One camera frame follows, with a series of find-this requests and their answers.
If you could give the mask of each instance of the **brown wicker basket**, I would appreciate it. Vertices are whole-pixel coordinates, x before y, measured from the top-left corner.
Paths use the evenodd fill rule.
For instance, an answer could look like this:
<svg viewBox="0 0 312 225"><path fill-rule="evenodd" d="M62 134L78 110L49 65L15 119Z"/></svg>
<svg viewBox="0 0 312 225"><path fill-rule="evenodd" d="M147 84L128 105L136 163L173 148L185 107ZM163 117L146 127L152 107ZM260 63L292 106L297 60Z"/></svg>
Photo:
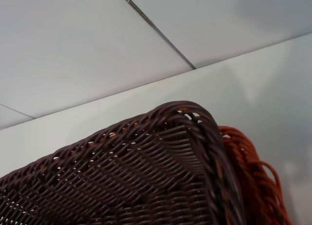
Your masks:
<svg viewBox="0 0 312 225"><path fill-rule="evenodd" d="M170 102L0 178L3 225L245 225L212 116Z"/></svg>

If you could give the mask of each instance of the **ceiling panel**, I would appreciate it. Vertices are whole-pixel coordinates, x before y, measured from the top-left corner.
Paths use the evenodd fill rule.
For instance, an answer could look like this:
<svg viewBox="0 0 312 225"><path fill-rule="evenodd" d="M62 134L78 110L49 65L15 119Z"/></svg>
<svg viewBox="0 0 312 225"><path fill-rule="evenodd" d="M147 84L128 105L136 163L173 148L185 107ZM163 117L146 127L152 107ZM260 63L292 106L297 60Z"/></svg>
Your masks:
<svg viewBox="0 0 312 225"><path fill-rule="evenodd" d="M191 70L126 0L0 0L0 103L39 117Z"/></svg>
<svg viewBox="0 0 312 225"><path fill-rule="evenodd" d="M132 0L195 67L312 32L312 0Z"/></svg>
<svg viewBox="0 0 312 225"><path fill-rule="evenodd" d="M0 130L32 119L0 104Z"/></svg>

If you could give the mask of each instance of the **woven texture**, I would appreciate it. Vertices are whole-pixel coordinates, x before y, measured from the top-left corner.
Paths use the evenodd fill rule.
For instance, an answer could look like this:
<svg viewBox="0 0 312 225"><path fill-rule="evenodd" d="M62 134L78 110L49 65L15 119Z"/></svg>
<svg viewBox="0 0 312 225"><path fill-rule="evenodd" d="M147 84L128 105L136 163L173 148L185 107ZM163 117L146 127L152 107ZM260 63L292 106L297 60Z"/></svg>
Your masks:
<svg viewBox="0 0 312 225"><path fill-rule="evenodd" d="M291 225L276 171L259 159L252 142L239 130L219 126L228 158L243 192L248 225ZM274 176L272 180L264 170Z"/></svg>
<svg viewBox="0 0 312 225"><path fill-rule="evenodd" d="M181 101L2 177L0 224L246 223L218 126L201 106Z"/></svg>

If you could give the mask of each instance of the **orange wicker basket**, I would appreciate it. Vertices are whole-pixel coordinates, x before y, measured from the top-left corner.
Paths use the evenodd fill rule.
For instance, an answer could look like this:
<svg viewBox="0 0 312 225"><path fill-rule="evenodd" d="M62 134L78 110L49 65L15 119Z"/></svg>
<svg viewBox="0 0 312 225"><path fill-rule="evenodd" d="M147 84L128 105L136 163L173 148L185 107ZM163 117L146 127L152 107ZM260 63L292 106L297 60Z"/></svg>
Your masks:
<svg viewBox="0 0 312 225"><path fill-rule="evenodd" d="M276 171L259 159L252 142L239 130L219 126L227 156L239 180L249 225L291 225ZM265 172L274 176L273 181Z"/></svg>

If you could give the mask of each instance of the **ceiling seam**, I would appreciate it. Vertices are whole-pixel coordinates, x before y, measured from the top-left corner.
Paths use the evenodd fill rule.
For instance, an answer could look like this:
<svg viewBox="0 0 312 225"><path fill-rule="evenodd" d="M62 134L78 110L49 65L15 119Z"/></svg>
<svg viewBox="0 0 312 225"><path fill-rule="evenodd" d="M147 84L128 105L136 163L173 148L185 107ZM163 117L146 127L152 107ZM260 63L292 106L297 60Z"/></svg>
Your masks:
<svg viewBox="0 0 312 225"><path fill-rule="evenodd" d="M3 104L0 104L0 106L3 106L3 107L5 107L5 108L7 108L7 109L10 109L10 110L13 110L13 111L15 111L15 112L17 112L17 113L20 113L20 114L22 114L22 115L28 116L28 117L30 117L30 118L32 118L32 119L35 119L34 117L32 117L32 116L30 116L30 115L27 115L27 114L24 114L24 113L19 112L19 111L17 111L17 110L14 110L14 109L12 109L12 108L10 108L10 107L7 107L7 106L5 106L5 105L3 105Z"/></svg>
<svg viewBox="0 0 312 225"><path fill-rule="evenodd" d="M185 57L185 55L173 45L172 42L154 25L154 23L139 9L138 6L132 0L126 0L127 3L165 40L165 42L192 68L196 67Z"/></svg>

